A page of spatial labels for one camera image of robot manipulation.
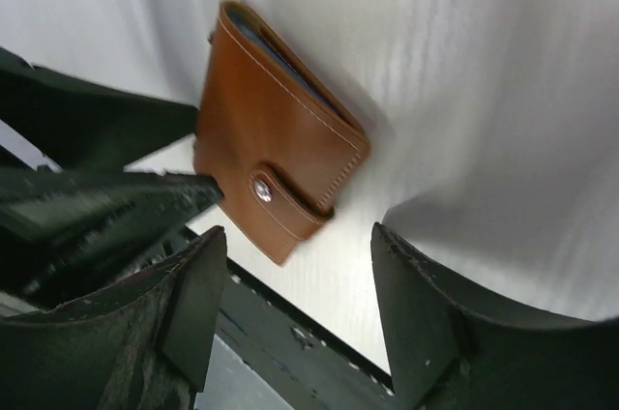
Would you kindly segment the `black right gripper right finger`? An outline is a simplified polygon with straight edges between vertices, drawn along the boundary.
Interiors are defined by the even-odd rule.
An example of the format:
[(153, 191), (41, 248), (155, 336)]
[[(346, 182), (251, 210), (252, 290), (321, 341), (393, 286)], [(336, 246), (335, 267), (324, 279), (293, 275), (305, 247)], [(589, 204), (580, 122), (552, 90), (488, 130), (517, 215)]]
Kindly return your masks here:
[(509, 299), (430, 259), (387, 226), (370, 242), (401, 409), (614, 409), (618, 322)]

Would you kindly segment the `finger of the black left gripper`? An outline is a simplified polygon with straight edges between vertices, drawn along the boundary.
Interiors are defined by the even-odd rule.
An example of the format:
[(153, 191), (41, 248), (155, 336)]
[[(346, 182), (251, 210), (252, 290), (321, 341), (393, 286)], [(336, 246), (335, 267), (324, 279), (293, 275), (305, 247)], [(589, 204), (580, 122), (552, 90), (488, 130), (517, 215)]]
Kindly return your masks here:
[(117, 171), (193, 132), (197, 108), (119, 91), (1, 50), (1, 121), (64, 169)]
[(223, 193), (208, 175), (1, 170), (1, 289), (88, 294)]

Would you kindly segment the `brown leather card holder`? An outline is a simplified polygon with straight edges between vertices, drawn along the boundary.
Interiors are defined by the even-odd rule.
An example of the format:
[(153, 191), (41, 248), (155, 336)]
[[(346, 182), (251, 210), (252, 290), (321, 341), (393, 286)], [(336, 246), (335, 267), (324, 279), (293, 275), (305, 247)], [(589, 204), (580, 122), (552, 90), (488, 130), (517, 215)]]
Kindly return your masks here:
[(361, 124), (249, 6), (220, 3), (195, 128), (193, 169), (274, 263), (335, 214), (367, 158)]

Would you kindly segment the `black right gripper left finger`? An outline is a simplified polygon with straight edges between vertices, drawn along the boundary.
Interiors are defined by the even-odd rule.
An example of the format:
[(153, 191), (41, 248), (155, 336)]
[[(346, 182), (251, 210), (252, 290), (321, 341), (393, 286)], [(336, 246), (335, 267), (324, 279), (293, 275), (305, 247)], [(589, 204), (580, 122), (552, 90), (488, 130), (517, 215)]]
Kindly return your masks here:
[(1, 320), (4, 409), (192, 409), (226, 279), (214, 226), (160, 263)]

